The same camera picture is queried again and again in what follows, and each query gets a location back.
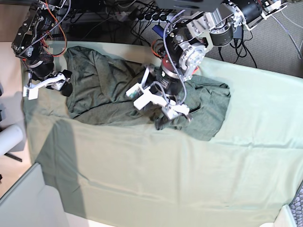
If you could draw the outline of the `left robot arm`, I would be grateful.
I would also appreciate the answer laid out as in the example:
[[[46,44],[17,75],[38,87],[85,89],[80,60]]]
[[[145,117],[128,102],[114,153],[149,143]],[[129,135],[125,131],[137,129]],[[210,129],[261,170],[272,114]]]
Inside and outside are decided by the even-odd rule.
[[[228,45],[238,28],[251,31],[257,24],[287,6],[285,0],[159,0],[161,9],[176,10],[163,29],[159,67],[147,65],[142,80],[126,95],[137,110],[149,105],[163,116],[161,129],[178,117],[191,120],[185,103],[185,82],[192,79],[205,55],[214,47]]]

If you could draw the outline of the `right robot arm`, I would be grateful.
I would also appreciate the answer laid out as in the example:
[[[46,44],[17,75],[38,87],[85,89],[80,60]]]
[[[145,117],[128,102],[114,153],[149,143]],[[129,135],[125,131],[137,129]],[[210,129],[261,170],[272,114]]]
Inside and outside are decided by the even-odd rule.
[[[71,75],[68,70],[55,71],[54,58],[64,54],[51,53],[46,39],[52,32],[62,29],[61,23],[71,10],[69,0],[35,0],[30,5],[22,26],[18,29],[11,48],[21,59],[28,74],[23,96],[29,100],[38,98],[39,89],[57,90],[69,97],[72,93]]]

